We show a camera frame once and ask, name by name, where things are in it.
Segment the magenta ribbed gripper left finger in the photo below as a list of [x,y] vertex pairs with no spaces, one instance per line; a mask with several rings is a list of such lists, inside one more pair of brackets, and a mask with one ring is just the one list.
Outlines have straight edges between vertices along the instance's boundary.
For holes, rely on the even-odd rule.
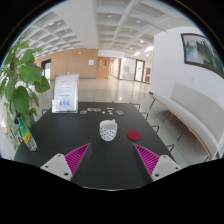
[[91,144],[87,143],[67,154],[58,153],[42,165],[41,168],[51,174],[70,181],[80,168],[84,157],[90,152],[90,147]]

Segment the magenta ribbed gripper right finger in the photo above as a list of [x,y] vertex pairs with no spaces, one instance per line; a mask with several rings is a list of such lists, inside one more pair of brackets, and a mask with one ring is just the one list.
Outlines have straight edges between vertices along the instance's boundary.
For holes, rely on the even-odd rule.
[[159,156],[158,154],[138,144],[135,144],[134,147],[140,156],[147,173],[153,181],[157,181],[181,170],[181,167],[168,155]]

